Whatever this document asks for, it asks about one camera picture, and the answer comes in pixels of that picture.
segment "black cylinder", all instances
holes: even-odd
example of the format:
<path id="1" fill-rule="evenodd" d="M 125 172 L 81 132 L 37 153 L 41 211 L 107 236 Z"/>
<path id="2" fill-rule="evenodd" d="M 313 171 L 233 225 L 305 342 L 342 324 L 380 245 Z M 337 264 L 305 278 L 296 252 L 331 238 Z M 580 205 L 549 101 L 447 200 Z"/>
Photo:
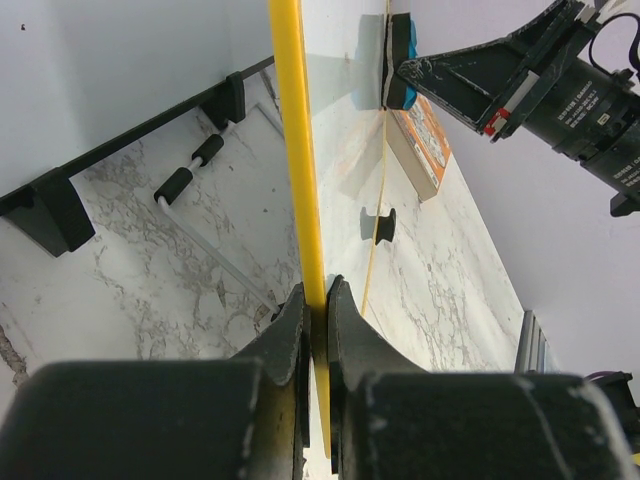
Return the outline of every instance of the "black cylinder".
<path id="1" fill-rule="evenodd" d="M 153 199 L 158 202 L 160 197 L 164 197 L 167 203 L 171 205 L 187 188 L 191 180 L 193 180 L 191 170 L 186 167 L 180 167 L 156 190 L 156 193 L 153 194 Z"/>
<path id="2" fill-rule="evenodd" d="M 202 159 L 202 165 L 200 166 L 204 167 L 211 161 L 213 157 L 215 157 L 216 153 L 218 153 L 222 149 L 222 147 L 224 147 L 223 138 L 217 133 L 214 133 L 209 138 L 207 138 L 195 152 L 193 152 L 193 155 L 191 155 L 191 159 L 195 160 L 196 158 L 200 157 Z"/>

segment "cardboard box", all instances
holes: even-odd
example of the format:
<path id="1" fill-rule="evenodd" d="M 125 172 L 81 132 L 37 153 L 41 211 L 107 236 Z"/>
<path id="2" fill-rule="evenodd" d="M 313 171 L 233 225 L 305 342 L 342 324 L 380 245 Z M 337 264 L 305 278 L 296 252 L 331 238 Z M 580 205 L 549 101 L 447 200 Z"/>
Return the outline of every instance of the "cardboard box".
<path id="1" fill-rule="evenodd" d="M 422 96 L 408 112 L 387 115 L 387 141 L 424 202 L 438 193 L 451 156 L 444 129 Z"/>

